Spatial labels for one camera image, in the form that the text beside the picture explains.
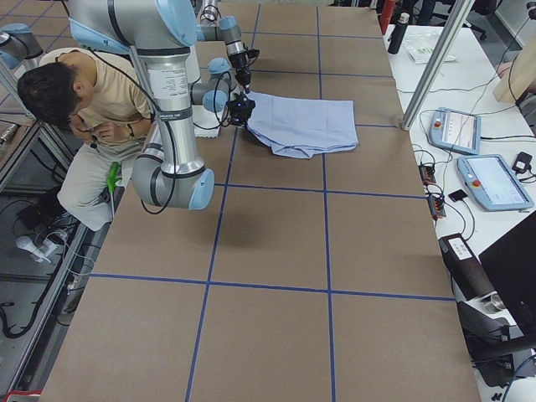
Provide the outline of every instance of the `red object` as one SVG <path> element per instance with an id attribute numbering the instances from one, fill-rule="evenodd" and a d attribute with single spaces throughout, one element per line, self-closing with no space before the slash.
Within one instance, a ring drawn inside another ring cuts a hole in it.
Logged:
<path id="1" fill-rule="evenodd" d="M 382 8 L 382 15 L 379 18 L 379 27 L 382 30 L 382 35 L 385 35 L 387 32 L 387 26 L 389 25 L 391 17 L 393 16 L 395 3 L 395 0 L 385 0 L 384 8 Z"/>
<path id="2" fill-rule="evenodd" d="M 9 398 L 14 395 L 39 397 L 41 395 L 41 391 L 11 391 L 6 394 L 3 399 L 3 402 L 7 402 Z"/>

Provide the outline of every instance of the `black hair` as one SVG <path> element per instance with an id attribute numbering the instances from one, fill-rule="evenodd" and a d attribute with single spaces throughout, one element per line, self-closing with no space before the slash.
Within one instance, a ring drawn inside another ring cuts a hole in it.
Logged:
<path id="1" fill-rule="evenodd" d="M 75 77 L 73 66 L 58 62 L 45 64 L 20 77 L 18 96 L 38 119 L 67 127 L 70 115 L 81 101 L 73 89 Z"/>

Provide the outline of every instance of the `brown table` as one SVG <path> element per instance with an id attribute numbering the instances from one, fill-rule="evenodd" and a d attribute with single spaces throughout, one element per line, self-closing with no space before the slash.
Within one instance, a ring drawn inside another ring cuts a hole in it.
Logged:
<path id="1" fill-rule="evenodd" d="M 296 160 L 228 127 L 198 142 L 206 210 L 130 186 L 41 400 L 478 401 L 375 12 L 220 6 L 254 90 L 353 100 L 360 145 Z"/>

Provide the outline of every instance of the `beige t-shirt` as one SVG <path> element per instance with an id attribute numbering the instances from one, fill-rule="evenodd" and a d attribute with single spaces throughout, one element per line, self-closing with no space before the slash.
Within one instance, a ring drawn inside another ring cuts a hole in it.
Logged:
<path id="1" fill-rule="evenodd" d="M 140 89 L 122 73 L 96 58 L 89 50 L 79 48 L 56 49 L 43 56 L 39 64 L 53 63 L 60 55 L 73 51 L 89 55 L 96 63 L 97 81 L 93 101 L 91 105 L 78 113 L 89 128 L 105 122 L 126 124 L 139 121 L 142 118 L 150 118 L 151 112 L 147 104 L 147 98 Z M 128 60 L 116 54 L 101 52 L 97 54 L 106 62 L 129 74 L 137 82 L 136 72 Z"/>

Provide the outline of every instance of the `hand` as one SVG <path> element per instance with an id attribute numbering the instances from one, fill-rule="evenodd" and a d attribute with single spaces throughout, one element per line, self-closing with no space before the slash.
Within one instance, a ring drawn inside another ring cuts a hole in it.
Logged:
<path id="1" fill-rule="evenodd" d="M 130 132 L 125 126 L 115 123 L 101 123 L 93 127 L 93 134 L 98 136 L 105 144 L 118 144 L 130 139 Z"/>
<path id="2" fill-rule="evenodd" d="M 87 128 L 82 118 L 78 115 L 72 115 L 69 120 L 70 130 L 85 144 L 91 144 L 91 129 Z"/>

